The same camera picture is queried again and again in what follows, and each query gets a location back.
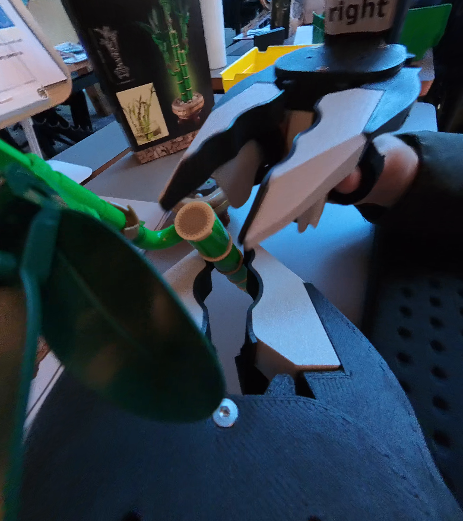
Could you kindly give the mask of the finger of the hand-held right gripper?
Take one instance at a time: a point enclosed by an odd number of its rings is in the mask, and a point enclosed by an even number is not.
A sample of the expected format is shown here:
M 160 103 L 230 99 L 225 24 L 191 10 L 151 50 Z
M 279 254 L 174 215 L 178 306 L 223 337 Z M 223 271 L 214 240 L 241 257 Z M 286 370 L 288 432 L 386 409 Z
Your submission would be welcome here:
M 267 132 L 278 131 L 284 97 L 274 83 L 256 82 L 214 108 L 165 185 L 158 200 L 161 207 L 173 209 L 249 141 L 261 141 Z
M 293 142 L 291 155 L 275 165 L 260 205 L 240 239 L 251 250 L 294 220 L 300 233 L 318 225 L 329 192 L 353 173 L 363 153 L 363 130 L 384 94 L 353 88 L 324 96 L 320 120 Z

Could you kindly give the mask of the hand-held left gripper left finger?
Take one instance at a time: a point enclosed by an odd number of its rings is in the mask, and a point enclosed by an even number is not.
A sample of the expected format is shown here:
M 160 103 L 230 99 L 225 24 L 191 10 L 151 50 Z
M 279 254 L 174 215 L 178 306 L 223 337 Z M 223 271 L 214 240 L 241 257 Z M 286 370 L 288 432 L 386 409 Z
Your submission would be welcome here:
M 194 250 L 163 275 L 209 341 L 211 326 L 205 301 L 213 289 L 213 270 L 214 265 Z

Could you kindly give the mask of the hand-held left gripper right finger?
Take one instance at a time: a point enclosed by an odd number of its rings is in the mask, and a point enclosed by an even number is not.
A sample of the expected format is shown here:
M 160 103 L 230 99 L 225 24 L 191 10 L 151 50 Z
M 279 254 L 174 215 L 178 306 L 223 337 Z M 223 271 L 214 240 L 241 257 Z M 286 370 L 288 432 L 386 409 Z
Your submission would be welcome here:
M 334 371 L 339 356 L 308 292 L 313 285 L 261 246 L 245 254 L 247 310 L 244 343 L 236 356 L 242 394 L 264 394 L 282 374 Z

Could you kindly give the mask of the green toy bamboo stalk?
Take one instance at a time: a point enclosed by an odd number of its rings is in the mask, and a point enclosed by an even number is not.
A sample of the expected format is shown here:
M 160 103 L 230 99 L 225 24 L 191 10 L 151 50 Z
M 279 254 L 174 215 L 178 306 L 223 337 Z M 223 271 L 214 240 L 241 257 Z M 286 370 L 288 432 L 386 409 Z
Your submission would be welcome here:
M 156 234 L 0 139 L 0 520 L 20 511 L 23 443 L 41 343 L 118 407 L 207 418 L 224 397 L 211 341 L 163 275 L 196 250 L 246 290 L 243 256 L 212 207 L 182 202 Z

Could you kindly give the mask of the person's right forearm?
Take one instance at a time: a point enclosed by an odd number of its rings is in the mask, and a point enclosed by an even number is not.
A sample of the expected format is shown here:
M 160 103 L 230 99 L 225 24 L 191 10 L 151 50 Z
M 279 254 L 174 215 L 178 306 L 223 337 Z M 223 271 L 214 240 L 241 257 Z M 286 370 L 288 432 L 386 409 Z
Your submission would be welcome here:
M 395 135 L 419 159 L 408 191 L 390 208 L 358 204 L 361 215 L 391 233 L 463 253 L 463 134 Z

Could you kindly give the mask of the grey desk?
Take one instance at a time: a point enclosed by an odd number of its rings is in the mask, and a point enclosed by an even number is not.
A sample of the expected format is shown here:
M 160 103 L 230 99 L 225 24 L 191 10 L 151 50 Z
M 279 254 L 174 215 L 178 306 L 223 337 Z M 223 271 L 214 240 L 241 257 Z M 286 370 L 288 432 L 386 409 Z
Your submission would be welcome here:
M 54 159 L 92 169 L 86 186 L 109 200 L 155 203 L 182 153 L 140 165 L 130 151 L 118 122 L 110 124 Z M 299 233 L 290 224 L 262 243 L 262 247 L 303 281 L 312 283 L 356 326 L 361 323 L 373 226 L 353 206 L 327 204 L 317 228 Z M 241 394 L 235 356 L 246 329 L 248 294 L 212 272 L 213 290 L 206 299 L 212 342 L 219 354 L 227 391 Z

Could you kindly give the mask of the person's right hand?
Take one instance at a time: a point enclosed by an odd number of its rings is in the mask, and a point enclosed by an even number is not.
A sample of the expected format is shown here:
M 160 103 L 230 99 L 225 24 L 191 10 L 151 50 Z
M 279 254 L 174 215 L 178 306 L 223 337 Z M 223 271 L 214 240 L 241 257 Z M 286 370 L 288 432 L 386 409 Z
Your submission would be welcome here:
M 416 151 L 392 134 L 373 140 L 377 152 L 384 157 L 383 169 L 371 192 L 355 204 L 376 204 L 390 208 L 408 191 L 414 181 L 419 159 Z

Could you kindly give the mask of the yellow plastic bin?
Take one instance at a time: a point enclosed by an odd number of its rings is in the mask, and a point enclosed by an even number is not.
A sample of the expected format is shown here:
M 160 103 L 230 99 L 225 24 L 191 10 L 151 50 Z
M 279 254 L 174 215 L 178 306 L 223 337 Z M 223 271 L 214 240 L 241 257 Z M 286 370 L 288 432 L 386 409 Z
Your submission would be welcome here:
M 247 77 L 274 65 L 280 57 L 297 49 L 310 46 L 313 45 L 275 45 L 269 46 L 266 51 L 260 51 L 257 47 L 254 47 L 220 73 L 224 93 L 227 93 L 233 86 Z

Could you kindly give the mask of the white paper roll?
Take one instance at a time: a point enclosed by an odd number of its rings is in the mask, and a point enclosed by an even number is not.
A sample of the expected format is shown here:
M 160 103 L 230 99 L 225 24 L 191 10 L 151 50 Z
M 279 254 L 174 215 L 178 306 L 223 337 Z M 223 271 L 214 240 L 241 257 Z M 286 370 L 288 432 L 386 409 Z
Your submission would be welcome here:
M 204 38 L 210 69 L 226 66 L 225 27 L 222 1 L 200 1 Z

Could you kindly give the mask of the tan toy pot base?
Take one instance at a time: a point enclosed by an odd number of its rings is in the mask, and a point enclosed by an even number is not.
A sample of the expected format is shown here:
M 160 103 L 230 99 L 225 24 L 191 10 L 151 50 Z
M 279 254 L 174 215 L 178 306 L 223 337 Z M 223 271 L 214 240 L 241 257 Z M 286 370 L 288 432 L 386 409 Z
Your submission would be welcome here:
M 223 189 L 212 177 L 207 179 L 201 186 L 196 188 L 182 200 L 185 205 L 190 202 L 201 201 L 209 204 L 225 228 L 230 223 L 228 214 L 229 201 Z

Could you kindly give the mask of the green plastic bin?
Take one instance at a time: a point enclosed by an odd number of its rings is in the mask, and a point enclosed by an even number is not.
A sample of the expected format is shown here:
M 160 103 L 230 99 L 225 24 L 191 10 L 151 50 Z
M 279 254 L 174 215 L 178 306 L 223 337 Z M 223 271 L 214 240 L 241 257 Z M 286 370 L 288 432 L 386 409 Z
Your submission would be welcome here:
M 445 1 L 326 1 L 313 12 L 313 43 L 326 36 L 376 35 L 422 59 L 441 40 L 452 4 Z

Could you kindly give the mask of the black toy set box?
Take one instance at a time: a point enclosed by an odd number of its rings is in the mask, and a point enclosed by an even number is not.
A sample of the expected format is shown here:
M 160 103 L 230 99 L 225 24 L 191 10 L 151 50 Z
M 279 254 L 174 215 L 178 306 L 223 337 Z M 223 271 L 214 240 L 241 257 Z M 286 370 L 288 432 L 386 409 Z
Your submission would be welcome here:
M 62 1 L 137 160 L 183 151 L 214 105 L 199 1 Z

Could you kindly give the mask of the black perforated surface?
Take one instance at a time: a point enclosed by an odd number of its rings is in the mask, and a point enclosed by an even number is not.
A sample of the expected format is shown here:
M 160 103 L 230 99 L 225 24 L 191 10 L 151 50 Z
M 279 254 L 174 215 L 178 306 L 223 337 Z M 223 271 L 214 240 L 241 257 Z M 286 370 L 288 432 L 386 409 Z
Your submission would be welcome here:
M 374 261 L 364 333 L 404 389 L 463 509 L 463 264 Z

